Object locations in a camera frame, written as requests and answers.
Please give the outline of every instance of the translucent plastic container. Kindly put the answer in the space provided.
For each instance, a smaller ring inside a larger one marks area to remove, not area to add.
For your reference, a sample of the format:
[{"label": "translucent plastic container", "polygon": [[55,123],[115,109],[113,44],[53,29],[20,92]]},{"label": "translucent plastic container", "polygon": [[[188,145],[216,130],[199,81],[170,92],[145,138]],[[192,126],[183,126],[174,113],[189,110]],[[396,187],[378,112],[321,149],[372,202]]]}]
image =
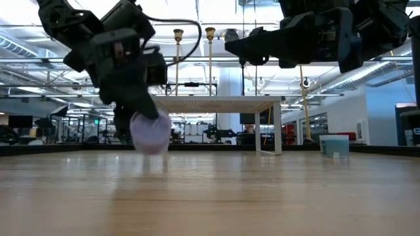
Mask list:
[{"label": "translucent plastic container", "polygon": [[320,146],[323,157],[348,158],[350,155],[347,135],[321,135]]}]

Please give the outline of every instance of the white wall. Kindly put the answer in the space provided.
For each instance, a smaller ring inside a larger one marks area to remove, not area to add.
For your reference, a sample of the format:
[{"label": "white wall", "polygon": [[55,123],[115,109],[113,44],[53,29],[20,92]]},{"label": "white wall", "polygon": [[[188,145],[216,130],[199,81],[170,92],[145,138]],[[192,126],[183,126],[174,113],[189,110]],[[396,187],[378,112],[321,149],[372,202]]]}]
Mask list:
[{"label": "white wall", "polygon": [[[368,129],[368,110],[364,86],[354,91],[344,92],[342,97],[326,98],[320,106],[312,106],[309,116],[327,113],[328,132],[356,132],[357,123],[365,121]],[[298,121],[305,118],[305,111],[293,111],[282,115],[282,123]]]},{"label": "white wall", "polygon": [[415,100],[414,85],[406,85],[406,87],[407,90],[404,88],[402,81],[395,81],[378,88],[366,87],[371,145],[398,145],[395,105],[397,103],[414,102],[410,95]]}]

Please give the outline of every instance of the person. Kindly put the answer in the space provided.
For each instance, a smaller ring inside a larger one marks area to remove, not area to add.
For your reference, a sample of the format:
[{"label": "person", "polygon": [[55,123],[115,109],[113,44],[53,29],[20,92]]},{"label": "person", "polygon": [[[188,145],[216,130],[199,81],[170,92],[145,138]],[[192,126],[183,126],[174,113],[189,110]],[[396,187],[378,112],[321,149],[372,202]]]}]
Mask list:
[{"label": "person", "polygon": [[254,125],[245,125],[244,134],[253,134],[254,133]]}]

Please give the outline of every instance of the desk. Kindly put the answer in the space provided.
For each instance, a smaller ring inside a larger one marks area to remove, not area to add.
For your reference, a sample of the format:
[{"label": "desk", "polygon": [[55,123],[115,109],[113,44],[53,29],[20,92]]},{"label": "desk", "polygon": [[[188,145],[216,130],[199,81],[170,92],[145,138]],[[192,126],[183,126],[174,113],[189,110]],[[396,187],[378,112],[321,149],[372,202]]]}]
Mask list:
[{"label": "desk", "polygon": [[167,113],[254,113],[255,149],[261,152],[260,113],[273,106],[274,155],[282,154],[281,96],[153,96],[156,106]]}]

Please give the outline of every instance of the wooden floor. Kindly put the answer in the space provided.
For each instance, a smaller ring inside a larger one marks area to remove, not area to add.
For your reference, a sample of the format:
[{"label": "wooden floor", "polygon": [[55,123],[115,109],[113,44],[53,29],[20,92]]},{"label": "wooden floor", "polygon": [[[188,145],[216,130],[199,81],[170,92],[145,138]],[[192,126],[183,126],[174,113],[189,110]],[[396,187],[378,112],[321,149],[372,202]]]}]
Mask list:
[{"label": "wooden floor", "polygon": [[420,159],[91,151],[0,158],[0,235],[420,235]]}]

